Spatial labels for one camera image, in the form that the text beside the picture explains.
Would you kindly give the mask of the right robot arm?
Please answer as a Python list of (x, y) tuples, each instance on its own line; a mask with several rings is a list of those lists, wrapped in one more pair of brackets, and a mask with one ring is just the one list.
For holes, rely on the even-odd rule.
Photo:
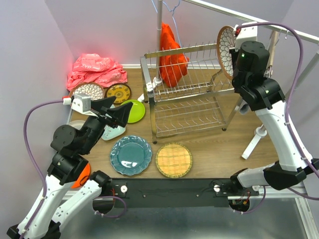
[(278, 161), (264, 167), (243, 169), (232, 175), (229, 189), (235, 195), (241, 195), (252, 186), (287, 189), (319, 171), (318, 159), (305, 149), (286, 112), (287, 103), (280, 85), (264, 75), (269, 56), (261, 42), (243, 42), (234, 67), (232, 85), (265, 126)]

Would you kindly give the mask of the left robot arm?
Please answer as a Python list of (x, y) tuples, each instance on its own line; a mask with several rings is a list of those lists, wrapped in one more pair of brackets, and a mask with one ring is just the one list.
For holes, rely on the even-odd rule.
[(58, 239), (66, 225), (85, 205), (110, 193), (110, 177), (98, 170), (79, 192), (62, 201), (88, 164), (84, 156), (99, 141), (105, 126), (125, 127), (128, 123), (133, 104), (113, 108), (115, 99), (108, 97), (93, 101), (86, 94), (75, 94), (59, 100), (72, 110), (87, 115), (87, 119), (80, 129), (65, 124), (54, 132), (50, 146), (56, 153), (47, 175), (39, 175), (42, 190), (22, 222), (8, 229), (7, 235), (11, 239)]

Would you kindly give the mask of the large floral brown-rim plate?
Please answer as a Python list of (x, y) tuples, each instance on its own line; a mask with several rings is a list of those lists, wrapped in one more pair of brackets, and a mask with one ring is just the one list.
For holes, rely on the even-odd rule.
[(232, 56), (230, 49), (235, 46), (233, 27), (224, 26), (217, 35), (216, 52), (220, 67), (228, 79), (233, 78)]

